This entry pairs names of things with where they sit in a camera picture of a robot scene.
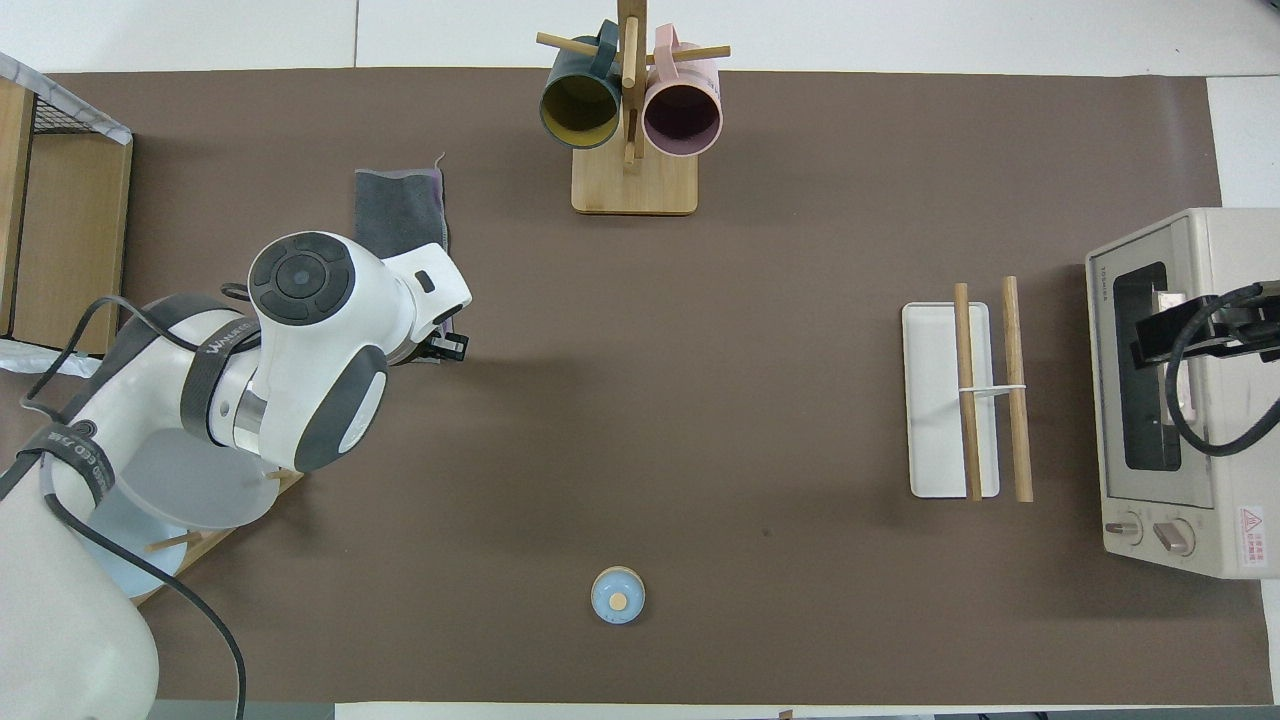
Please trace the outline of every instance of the blue round lid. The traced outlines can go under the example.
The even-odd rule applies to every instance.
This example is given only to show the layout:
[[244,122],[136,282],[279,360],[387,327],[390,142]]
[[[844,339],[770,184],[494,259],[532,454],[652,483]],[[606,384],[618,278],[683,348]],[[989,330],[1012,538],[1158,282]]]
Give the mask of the blue round lid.
[[644,583],[635,570],[616,565],[599,574],[591,585],[591,609],[613,625],[630,623],[644,609]]

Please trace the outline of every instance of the mug handle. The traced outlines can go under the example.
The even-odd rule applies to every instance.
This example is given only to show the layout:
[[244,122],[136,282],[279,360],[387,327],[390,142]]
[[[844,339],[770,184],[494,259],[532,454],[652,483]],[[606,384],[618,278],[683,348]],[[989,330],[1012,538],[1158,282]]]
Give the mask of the mug handle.
[[595,59],[591,60],[591,74],[598,78],[609,77],[609,68],[618,55],[618,23],[604,20],[600,32],[595,35]]
[[680,73],[676,72],[676,59],[672,56],[678,45],[680,38],[676,37],[675,24],[667,23],[658,27],[658,38],[653,46],[653,64],[658,69],[658,79],[662,82],[673,82],[680,78]]

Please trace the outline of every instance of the black circular joint cap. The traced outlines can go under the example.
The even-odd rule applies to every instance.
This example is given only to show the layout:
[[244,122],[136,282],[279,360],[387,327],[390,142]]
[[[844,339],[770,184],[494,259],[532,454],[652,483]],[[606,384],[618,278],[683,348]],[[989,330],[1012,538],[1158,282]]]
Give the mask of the black circular joint cap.
[[355,287],[351,254],[317,232],[282,237],[250,270],[250,296],[268,318],[285,325],[311,325],[342,310]]

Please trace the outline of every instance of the oven window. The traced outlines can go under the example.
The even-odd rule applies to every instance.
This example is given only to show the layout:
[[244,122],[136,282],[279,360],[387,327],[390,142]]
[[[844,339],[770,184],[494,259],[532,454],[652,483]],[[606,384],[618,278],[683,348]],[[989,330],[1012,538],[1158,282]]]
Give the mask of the oven window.
[[1151,316],[1153,296],[1169,290],[1164,263],[1152,263],[1115,279],[1116,355],[1120,365],[1120,416],[1124,460],[1134,470],[1174,471],[1183,464],[1178,430],[1161,421],[1160,373],[1164,365],[1135,368],[1135,323]]

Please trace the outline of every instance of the warning label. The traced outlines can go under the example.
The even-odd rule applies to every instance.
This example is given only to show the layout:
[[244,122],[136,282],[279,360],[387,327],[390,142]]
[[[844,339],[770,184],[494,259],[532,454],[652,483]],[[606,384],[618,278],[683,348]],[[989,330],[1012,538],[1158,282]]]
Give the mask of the warning label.
[[1240,507],[1238,520],[1240,528],[1240,565],[1245,568],[1266,568],[1267,527],[1262,523],[1262,507],[1257,505]]

